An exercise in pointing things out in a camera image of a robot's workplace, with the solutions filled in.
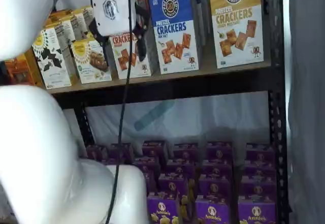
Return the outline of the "white gripper body with emblem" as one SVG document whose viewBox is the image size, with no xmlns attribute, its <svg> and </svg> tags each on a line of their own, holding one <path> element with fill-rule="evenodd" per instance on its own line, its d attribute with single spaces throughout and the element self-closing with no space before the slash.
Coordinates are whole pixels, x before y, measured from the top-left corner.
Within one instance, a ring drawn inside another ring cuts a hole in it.
<svg viewBox="0 0 325 224">
<path fill-rule="evenodd" d="M 102 36 L 126 33 L 136 26 L 136 0 L 92 0 L 97 30 Z"/>
</svg>

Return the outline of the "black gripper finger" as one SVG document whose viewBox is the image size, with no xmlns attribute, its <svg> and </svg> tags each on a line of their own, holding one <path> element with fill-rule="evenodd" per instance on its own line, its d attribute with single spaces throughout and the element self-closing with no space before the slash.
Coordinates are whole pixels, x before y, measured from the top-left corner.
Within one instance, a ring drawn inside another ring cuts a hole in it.
<svg viewBox="0 0 325 224">
<path fill-rule="evenodd" d="M 133 34 L 137 38 L 136 42 L 136 54 L 139 57 L 139 61 L 142 62 L 147 54 L 146 44 L 145 44 L 145 34 L 148 30 L 150 13 L 147 9 L 139 6 L 135 3 L 135 10 L 137 15 L 136 26 L 133 29 Z"/>
<path fill-rule="evenodd" d="M 108 37 L 104 37 L 99 33 L 95 18 L 92 19 L 88 28 L 94 39 L 99 42 L 102 47 L 105 47 L 108 44 Z"/>
</svg>

